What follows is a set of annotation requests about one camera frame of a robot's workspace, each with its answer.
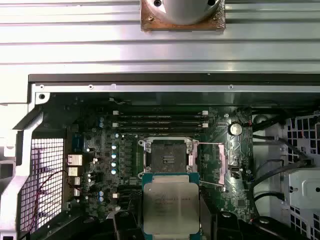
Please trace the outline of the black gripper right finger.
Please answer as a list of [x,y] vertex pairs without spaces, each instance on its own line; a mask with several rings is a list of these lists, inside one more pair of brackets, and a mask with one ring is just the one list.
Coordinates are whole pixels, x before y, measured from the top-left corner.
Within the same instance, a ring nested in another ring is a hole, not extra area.
[[211,201],[199,203],[202,240],[273,240],[269,233],[247,223],[228,211],[219,210]]

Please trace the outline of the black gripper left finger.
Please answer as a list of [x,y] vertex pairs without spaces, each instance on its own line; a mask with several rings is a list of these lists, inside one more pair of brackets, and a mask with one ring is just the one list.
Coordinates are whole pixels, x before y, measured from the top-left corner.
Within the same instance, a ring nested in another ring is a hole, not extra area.
[[90,207],[79,231],[81,240],[143,240],[142,196],[131,196],[127,203],[98,202]]

